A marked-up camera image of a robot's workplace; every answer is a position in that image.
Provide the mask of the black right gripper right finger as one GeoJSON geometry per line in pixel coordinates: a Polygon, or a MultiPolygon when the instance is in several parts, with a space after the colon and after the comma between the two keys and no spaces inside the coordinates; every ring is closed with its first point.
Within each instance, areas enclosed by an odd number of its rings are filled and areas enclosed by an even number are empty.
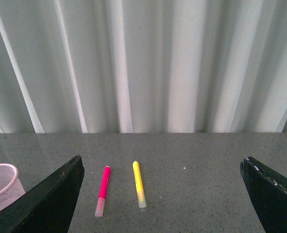
{"type": "Polygon", "coordinates": [[[240,163],[240,173],[265,232],[287,233],[287,178],[253,157],[240,163]]]}

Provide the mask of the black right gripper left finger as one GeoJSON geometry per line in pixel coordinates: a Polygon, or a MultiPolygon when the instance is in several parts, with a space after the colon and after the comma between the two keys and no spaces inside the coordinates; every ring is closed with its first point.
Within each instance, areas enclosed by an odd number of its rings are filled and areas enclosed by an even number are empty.
{"type": "Polygon", "coordinates": [[[0,233],[66,233],[84,178],[79,155],[0,211],[0,233]]]}

